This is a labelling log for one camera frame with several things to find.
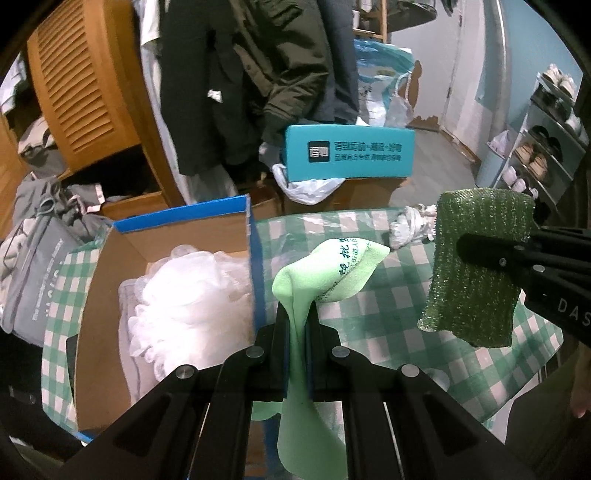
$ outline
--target floor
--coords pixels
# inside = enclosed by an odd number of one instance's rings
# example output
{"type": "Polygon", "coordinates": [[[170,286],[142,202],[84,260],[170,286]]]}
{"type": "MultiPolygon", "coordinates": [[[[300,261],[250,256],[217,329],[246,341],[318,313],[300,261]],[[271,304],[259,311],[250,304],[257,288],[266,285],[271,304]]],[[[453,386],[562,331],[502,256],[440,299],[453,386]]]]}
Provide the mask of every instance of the floor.
{"type": "Polygon", "coordinates": [[[432,205],[443,192],[474,188],[475,165],[437,132],[415,131],[413,176],[392,192],[390,206],[432,205]]]}

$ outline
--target green sponge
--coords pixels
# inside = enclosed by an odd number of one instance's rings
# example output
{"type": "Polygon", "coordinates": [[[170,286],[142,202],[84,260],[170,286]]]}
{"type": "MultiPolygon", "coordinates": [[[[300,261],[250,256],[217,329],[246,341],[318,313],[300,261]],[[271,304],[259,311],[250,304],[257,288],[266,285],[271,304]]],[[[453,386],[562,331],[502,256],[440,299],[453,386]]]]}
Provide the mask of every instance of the green sponge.
{"type": "Polygon", "coordinates": [[[501,189],[445,192],[437,202],[433,281],[418,327],[448,330],[472,345],[511,345],[519,287],[503,272],[464,263],[456,242],[464,233],[526,241],[535,228],[534,201],[501,189]]]}

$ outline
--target gingham tablecloth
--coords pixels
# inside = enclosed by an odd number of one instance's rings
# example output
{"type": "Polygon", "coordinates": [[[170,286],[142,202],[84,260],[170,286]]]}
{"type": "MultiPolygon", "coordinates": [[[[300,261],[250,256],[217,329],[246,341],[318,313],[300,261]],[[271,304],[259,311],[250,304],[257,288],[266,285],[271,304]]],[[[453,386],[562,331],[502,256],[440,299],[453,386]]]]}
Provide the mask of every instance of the gingham tablecloth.
{"type": "MultiPolygon", "coordinates": [[[[277,305],[272,281],[283,266],[305,257],[329,238],[359,237],[387,243],[389,223],[400,211],[329,212],[258,222],[268,321],[274,321],[277,305]]],[[[434,243],[427,243],[391,253],[355,297],[320,305],[320,320],[339,331],[344,345],[375,364],[397,368],[414,363],[444,371],[450,378],[450,395],[479,421],[485,421],[554,355],[563,341],[562,332],[527,310],[523,297],[515,309],[510,348],[475,349],[450,333],[417,329],[430,285],[434,247],[434,243]]],[[[66,260],[57,279],[43,349],[44,410],[71,432],[76,430],[76,413],[67,374],[66,339],[78,331],[98,253],[97,245],[86,245],[66,260]]],[[[339,409],[330,404],[321,409],[327,423],[342,436],[339,409]]]]}
{"type": "MultiPolygon", "coordinates": [[[[389,224],[400,208],[292,215],[258,222],[263,246],[268,321],[276,308],[271,286],[285,265],[308,255],[329,238],[358,237],[388,244],[389,224]]],[[[404,247],[378,265],[361,292],[321,304],[322,323],[339,331],[341,343],[373,363],[398,368],[405,363],[444,371],[449,394],[479,421],[492,417],[554,355],[562,331],[529,311],[522,293],[515,309],[509,348],[473,348],[449,332],[417,328],[433,274],[435,243],[404,247]]],[[[324,410],[331,416],[330,409],[324,410]]],[[[328,420],[339,430],[338,409],[328,420]]]]}

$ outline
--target teal box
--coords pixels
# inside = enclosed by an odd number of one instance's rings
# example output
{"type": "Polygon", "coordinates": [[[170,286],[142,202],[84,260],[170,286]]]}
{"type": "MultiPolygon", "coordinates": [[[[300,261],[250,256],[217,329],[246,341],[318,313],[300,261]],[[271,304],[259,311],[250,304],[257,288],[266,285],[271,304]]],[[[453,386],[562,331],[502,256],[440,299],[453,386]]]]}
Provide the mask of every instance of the teal box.
{"type": "Polygon", "coordinates": [[[414,130],[360,125],[293,125],[285,132],[289,181],[409,177],[414,130]]]}

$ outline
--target logo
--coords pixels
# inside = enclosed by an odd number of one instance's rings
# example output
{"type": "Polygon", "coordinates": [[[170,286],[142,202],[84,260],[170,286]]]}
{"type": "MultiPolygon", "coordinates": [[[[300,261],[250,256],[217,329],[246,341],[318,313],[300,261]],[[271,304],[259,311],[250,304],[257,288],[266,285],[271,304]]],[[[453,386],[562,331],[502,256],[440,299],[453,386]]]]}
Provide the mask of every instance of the logo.
{"type": "Polygon", "coordinates": [[[330,161],[330,142],[308,142],[308,161],[310,163],[330,161]]]}

